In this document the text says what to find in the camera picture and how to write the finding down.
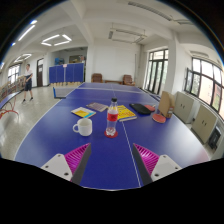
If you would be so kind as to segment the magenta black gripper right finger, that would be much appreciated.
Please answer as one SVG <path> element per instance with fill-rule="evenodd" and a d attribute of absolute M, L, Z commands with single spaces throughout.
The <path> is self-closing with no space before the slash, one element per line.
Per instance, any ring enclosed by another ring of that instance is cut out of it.
<path fill-rule="evenodd" d="M 136 143 L 133 144 L 132 154 L 144 185 L 181 170 L 181 167 L 168 155 L 159 156 Z"/>

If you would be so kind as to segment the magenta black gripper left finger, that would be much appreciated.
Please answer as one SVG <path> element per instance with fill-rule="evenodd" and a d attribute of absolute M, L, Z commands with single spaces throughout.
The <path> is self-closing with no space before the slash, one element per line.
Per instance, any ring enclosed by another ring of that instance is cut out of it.
<path fill-rule="evenodd" d="M 91 144 L 87 143 L 65 155 L 56 154 L 42 166 L 42 169 L 79 185 L 90 155 Z"/>

